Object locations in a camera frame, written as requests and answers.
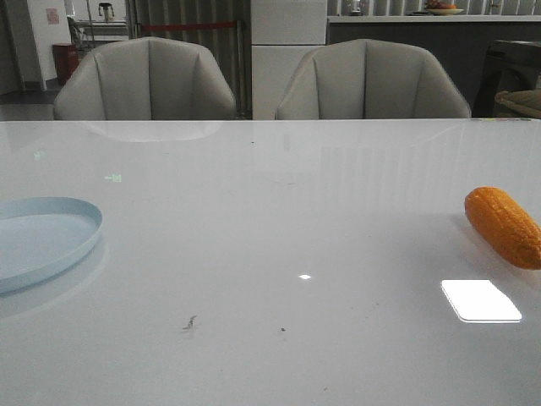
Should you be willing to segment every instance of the red rope barrier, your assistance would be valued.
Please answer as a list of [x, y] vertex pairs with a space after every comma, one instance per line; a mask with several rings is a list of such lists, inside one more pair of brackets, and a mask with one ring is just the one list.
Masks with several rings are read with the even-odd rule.
[[220, 28], [233, 28], [236, 21], [226, 21], [212, 24], [172, 24], [172, 25], [141, 25], [142, 31], [189, 31], [189, 30], [217, 30]]

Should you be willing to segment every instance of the light blue plate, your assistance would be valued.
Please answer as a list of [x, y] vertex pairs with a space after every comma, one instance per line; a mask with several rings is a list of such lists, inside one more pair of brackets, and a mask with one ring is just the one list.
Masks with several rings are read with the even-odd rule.
[[100, 236], [91, 203], [36, 197], [0, 204], [0, 294], [52, 277], [78, 262]]

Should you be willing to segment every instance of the corn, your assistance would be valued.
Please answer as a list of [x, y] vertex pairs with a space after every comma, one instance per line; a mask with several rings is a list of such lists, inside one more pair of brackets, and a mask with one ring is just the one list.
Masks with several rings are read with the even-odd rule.
[[464, 201], [466, 217], [506, 261], [541, 269], [541, 228], [504, 190], [474, 189]]

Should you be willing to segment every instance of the bowl of fruit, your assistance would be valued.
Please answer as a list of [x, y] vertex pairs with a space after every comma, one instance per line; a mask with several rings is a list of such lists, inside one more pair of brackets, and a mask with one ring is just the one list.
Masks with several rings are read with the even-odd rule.
[[425, 9], [434, 15], [453, 15], [464, 11], [462, 8], [456, 8], [455, 4], [444, 3], [439, 0], [428, 0]]

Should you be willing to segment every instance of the gray chair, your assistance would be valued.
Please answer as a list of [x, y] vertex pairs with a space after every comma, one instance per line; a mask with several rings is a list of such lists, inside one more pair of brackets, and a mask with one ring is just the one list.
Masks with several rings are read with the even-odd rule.
[[355, 40], [306, 54], [276, 118], [469, 118], [470, 108], [423, 48]]
[[235, 112], [207, 48], [157, 37], [94, 49], [54, 102], [60, 120], [217, 120]]

